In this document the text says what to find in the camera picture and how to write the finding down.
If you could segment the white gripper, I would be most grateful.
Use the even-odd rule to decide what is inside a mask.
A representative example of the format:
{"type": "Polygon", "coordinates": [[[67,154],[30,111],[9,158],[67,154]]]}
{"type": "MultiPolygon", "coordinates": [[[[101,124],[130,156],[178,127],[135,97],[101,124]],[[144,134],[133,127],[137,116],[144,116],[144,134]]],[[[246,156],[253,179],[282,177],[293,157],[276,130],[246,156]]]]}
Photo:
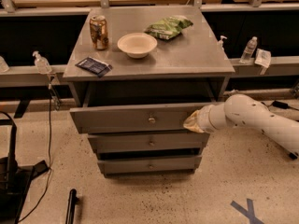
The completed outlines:
{"type": "Polygon", "coordinates": [[[224,104],[206,105],[192,112],[183,122],[183,127],[195,133],[214,133],[229,125],[224,104]]]}

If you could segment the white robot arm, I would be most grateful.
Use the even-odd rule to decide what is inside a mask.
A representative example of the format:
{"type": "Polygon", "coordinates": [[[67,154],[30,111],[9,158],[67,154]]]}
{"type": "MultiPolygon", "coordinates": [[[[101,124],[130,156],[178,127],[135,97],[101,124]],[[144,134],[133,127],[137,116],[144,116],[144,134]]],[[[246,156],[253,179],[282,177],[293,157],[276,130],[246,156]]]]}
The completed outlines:
{"type": "Polygon", "coordinates": [[[272,113],[266,105],[244,94],[219,105],[205,105],[188,116],[183,127],[195,133],[214,133],[226,127],[250,127],[278,143],[292,159],[299,157],[299,123],[272,113]]]}

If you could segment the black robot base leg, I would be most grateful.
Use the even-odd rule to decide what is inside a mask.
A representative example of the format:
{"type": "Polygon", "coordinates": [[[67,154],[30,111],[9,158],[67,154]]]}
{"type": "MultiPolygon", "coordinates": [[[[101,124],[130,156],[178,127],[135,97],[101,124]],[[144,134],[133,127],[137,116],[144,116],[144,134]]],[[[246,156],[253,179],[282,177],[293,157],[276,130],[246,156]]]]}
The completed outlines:
{"type": "Polygon", "coordinates": [[[293,154],[293,153],[289,153],[289,157],[290,157],[292,160],[297,160],[297,159],[298,159],[298,157],[297,157],[295,154],[293,154]]]}

